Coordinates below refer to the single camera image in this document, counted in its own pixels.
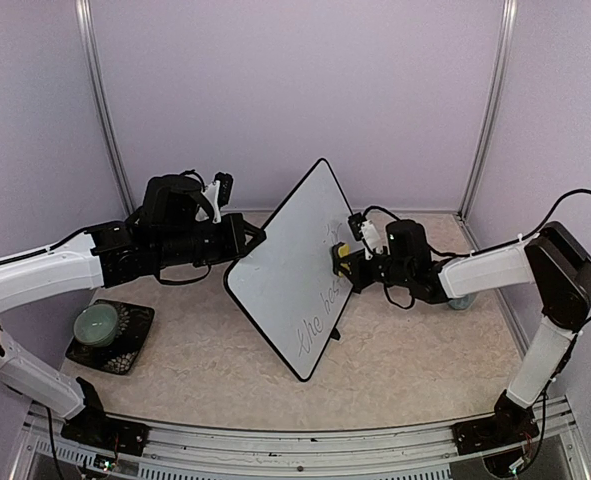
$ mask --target whiteboard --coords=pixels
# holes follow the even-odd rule
[[[333,170],[320,159],[268,219],[266,240],[224,275],[233,300],[303,382],[351,293],[331,259],[338,242],[360,248],[348,227],[351,214]]]

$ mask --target robotic arm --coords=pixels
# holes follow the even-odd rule
[[[57,244],[0,258],[0,313],[60,293],[110,288],[169,266],[208,267],[243,257],[265,239],[242,214],[222,215],[233,178],[218,173],[204,185],[192,176],[152,178],[142,206],[125,222],[81,229]],[[252,239],[247,243],[247,235]],[[81,443],[141,455],[147,427],[106,417],[93,386],[24,350],[0,327],[0,381],[50,408],[65,421],[62,435]]]
[[[558,222],[546,224],[529,241],[520,237],[468,256],[436,252],[424,227],[412,220],[396,219],[386,226],[388,248],[363,214],[351,216],[349,225],[365,248],[348,253],[344,244],[334,246],[333,269],[347,277],[357,293],[378,282],[387,297],[390,286],[402,286],[413,302],[438,304],[486,289],[537,285],[544,305],[542,321],[494,415],[453,427],[462,455],[518,443],[527,435],[536,437],[532,406],[570,359],[591,308],[591,257],[586,250]],[[446,258],[435,261],[431,252]]]

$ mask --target marble-patterned surface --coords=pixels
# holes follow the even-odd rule
[[[247,218],[261,224],[263,214]],[[385,217],[373,218],[381,227]],[[468,246],[450,215],[413,215],[437,249]],[[147,305],[156,316],[127,376],[66,361],[97,388],[106,409],[189,425],[261,430],[341,430],[410,425],[490,411],[519,364],[491,292],[464,312],[420,302],[389,305],[374,285],[349,300],[307,383],[299,382],[224,291],[225,266],[187,287],[152,278],[98,292]],[[164,272],[194,275],[190,267]],[[391,289],[407,302],[403,289]]]

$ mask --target green bowl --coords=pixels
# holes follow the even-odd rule
[[[89,347],[106,347],[117,335],[119,315],[105,303],[91,305],[75,319],[73,334],[77,341]]]

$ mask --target wall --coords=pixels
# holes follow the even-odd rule
[[[219,169],[272,208],[319,157],[356,207],[459,207],[503,2],[92,2],[135,203],[152,175]]]
[[[121,218],[95,117],[75,3],[0,2],[0,256]],[[58,366],[88,292],[18,308],[1,322]],[[0,385],[0,479],[28,408]]]
[[[471,226],[483,245],[532,229],[555,199],[591,188],[591,2],[521,2],[501,109]],[[565,200],[562,220],[591,253],[591,199]],[[534,287],[508,299],[529,337]],[[591,457],[591,324],[560,378]]]

